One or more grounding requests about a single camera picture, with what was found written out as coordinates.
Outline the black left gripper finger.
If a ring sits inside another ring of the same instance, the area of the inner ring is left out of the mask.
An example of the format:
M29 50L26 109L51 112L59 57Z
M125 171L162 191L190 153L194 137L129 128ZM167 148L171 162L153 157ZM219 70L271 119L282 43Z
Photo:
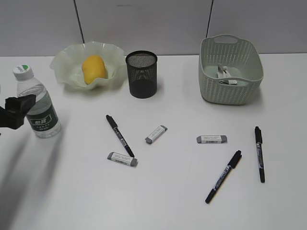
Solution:
M34 94L5 99L5 108L0 108L0 127L17 130L24 124L24 118L35 105Z

